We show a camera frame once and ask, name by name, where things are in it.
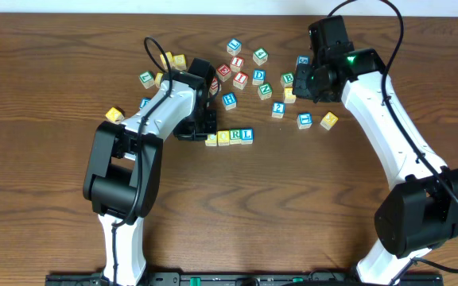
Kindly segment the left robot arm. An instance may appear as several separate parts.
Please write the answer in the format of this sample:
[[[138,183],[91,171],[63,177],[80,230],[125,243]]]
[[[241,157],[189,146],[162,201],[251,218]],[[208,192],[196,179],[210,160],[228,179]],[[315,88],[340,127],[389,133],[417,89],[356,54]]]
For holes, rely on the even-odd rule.
[[[214,78],[213,72],[172,71],[134,116],[97,128],[83,196],[103,226],[105,284],[136,285],[142,279],[144,218],[157,198],[165,139],[203,141],[216,132],[216,112],[208,109]]]

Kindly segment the yellow C block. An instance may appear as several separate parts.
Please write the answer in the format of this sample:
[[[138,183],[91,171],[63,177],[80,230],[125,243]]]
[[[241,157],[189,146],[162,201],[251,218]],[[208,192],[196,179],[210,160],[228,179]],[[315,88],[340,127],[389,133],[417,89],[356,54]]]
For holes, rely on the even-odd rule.
[[[205,140],[206,146],[217,146],[218,145],[218,137],[216,134],[209,134],[207,139]]]

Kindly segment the yellow O block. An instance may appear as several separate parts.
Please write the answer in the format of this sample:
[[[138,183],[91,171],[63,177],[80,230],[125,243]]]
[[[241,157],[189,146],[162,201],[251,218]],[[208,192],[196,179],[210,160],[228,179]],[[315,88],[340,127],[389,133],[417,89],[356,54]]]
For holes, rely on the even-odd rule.
[[[220,130],[217,132],[217,143],[218,146],[227,146],[230,144],[230,131]]]

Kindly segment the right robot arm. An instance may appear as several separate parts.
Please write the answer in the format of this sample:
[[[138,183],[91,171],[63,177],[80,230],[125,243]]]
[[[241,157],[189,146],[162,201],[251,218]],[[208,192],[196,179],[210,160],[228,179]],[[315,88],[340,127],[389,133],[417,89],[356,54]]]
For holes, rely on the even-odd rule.
[[[458,237],[458,168],[451,169],[419,134],[375,50],[342,49],[315,61],[302,56],[293,93],[342,103],[385,172],[390,193],[375,213],[378,240],[355,267],[358,282],[396,285],[412,264]]]

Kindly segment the green R block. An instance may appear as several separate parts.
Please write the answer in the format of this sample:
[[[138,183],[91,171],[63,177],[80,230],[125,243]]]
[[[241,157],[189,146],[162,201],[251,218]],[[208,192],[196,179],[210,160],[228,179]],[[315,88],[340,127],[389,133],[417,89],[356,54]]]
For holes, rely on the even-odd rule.
[[[231,145],[239,145],[242,142],[240,129],[230,129],[229,135]]]

